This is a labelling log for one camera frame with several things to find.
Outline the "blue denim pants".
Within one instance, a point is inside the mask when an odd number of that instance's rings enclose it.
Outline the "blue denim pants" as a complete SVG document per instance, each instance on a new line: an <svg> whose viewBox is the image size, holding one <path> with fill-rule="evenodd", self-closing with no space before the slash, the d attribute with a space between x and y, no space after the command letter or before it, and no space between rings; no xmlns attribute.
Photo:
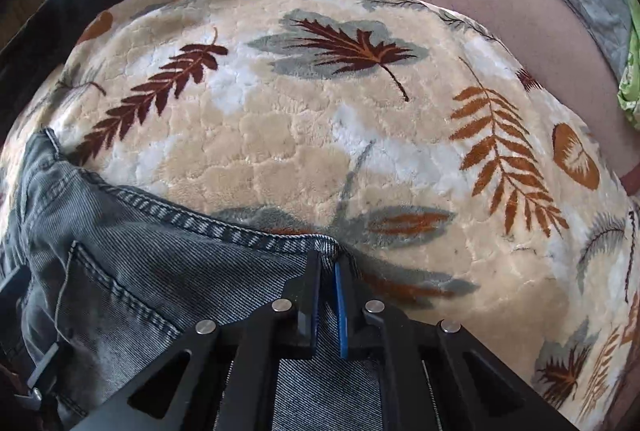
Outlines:
<svg viewBox="0 0 640 431"><path fill-rule="evenodd" d="M26 144L1 271L27 266L17 333L39 362L72 349L53 391L73 428L203 319L241 321L303 272L331 281L340 245L220 221L71 164L51 130Z"/></svg>

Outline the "cream leaf-pattern plush blanket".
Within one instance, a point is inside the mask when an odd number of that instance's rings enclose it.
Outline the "cream leaf-pattern plush blanket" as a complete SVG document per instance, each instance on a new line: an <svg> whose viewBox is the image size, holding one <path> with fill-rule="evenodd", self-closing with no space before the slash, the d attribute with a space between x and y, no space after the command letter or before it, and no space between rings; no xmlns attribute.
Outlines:
<svg viewBox="0 0 640 431"><path fill-rule="evenodd" d="M108 184L335 239L375 297L468 329L571 430L616 427L639 205L585 122L472 18L422 0L119 2L1 136L1 241L47 129ZM340 354L334 263L316 352L281 361L269 430L386 430L378 369Z"/></svg>

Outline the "green patterned cloth bag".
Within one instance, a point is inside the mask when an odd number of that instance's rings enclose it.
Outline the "green patterned cloth bag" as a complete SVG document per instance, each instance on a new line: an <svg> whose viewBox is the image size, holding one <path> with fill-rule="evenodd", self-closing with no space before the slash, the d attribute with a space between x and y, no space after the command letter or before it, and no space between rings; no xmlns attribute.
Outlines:
<svg viewBox="0 0 640 431"><path fill-rule="evenodd" d="M628 54L623 76L618 85L617 101L634 130L640 130L640 4L626 0L631 17Z"/></svg>

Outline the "pink sofa cushion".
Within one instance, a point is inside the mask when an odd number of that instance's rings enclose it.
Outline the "pink sofa cushion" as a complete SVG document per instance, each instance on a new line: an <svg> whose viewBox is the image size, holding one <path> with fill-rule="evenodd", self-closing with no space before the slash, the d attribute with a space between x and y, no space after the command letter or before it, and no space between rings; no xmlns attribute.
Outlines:
<svg viewBox="0 0 640 431"><path fill-rule="evenodd" d="M566 0L423 0L487 27L588 125L628 194L639 191L639 133L617 104L613 69Z"/></svg>

